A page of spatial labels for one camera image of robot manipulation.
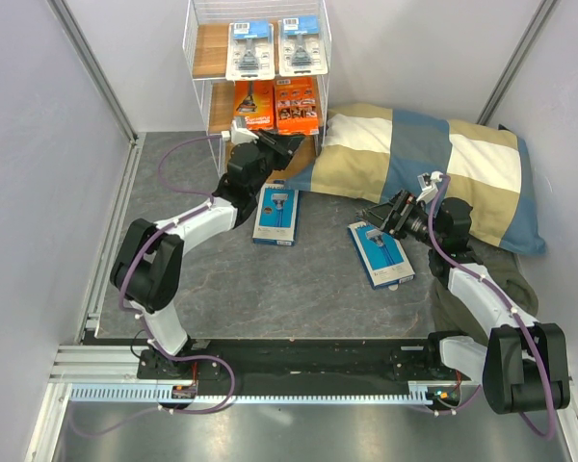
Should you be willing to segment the orange Gillette Fusion box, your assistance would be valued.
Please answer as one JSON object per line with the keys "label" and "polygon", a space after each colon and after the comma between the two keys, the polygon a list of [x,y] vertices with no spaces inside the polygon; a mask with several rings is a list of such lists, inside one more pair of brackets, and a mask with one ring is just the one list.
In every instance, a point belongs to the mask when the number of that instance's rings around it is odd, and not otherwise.
{"label": "orange Gillette Fusion box", "polygon": [[243,118],[251,130],[274,130],[274,82],[238,81],[234,85],[233,115]]}

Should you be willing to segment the orange razor box back-side up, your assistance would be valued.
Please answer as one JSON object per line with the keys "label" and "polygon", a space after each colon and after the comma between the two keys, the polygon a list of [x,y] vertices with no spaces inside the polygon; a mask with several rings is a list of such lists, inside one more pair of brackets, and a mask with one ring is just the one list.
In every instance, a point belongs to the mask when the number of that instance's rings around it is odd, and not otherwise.
{"label": "orange razor box back-side up", "polygon": [[313,78],[279,78],[274,90],[277,131],[281,135],[317,135],[319,116]]}

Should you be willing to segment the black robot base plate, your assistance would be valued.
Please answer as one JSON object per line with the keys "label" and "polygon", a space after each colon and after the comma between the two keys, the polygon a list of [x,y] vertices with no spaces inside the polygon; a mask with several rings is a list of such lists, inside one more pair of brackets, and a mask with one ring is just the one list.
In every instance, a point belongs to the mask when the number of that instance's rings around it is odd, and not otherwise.
{"label": "black robot base plate", "polygon": [[383,340],[191,341],[169,360],[142,351],[140,379],[194,379],[203,391],[250,394],[396,394],[411,382],[455,385],[457,373],[442,365],[426,338]]}

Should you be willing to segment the clear blister razor pack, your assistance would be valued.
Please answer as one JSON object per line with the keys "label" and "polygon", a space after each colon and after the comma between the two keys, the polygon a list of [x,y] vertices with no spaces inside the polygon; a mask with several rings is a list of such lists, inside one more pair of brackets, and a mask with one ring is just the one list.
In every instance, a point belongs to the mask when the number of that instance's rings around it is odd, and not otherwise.
{"label": "clear blister razor pack", "polygon": [[278,73],[281,77],[325,75],[328,62],[316,15],[280,19]]}
{"label": "clear blister razor pack", "polygon": [[230,23],[225,79],[270,81],[275,75],[274,25],[265,20]]}

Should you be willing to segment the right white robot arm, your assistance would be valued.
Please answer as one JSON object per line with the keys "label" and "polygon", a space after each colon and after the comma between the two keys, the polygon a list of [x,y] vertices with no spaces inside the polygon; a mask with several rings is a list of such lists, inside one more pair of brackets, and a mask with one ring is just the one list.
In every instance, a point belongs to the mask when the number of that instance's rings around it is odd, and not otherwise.
{"label": "right white robot arm", "polygon": [[386,235],[427,245],[431,273],[487,335],[485,346],[464,334],[430,335],[438,345],[422,354],[424,372],[440,379],[461,371],[481,383],[497,414],[566,408],[571,393],[563,330],[524,312],[494,282],[469,243],[467,202],[437,198],[433,210],[431,216],[421,200],[401,190],[358,214]]}

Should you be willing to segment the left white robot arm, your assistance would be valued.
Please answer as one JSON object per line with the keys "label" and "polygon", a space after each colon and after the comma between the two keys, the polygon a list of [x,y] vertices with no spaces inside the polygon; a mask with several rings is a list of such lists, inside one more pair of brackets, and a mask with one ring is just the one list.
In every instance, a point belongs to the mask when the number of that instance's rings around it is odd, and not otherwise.
{"label": "left white robot arm", "polygon": [[181,378],[192,367],[184,349],[190,337],[173,300],[180,284],[183,257],[207,240],[241,226],[255,211],[257,196],[275,171],[289,167],[305,136],[259,130],[250,142],[234,145],[225,173],[205,200],[173,218],[131,222],[110,272],[118,289],[118,307],[143,324],[161,354],[159,368]]}

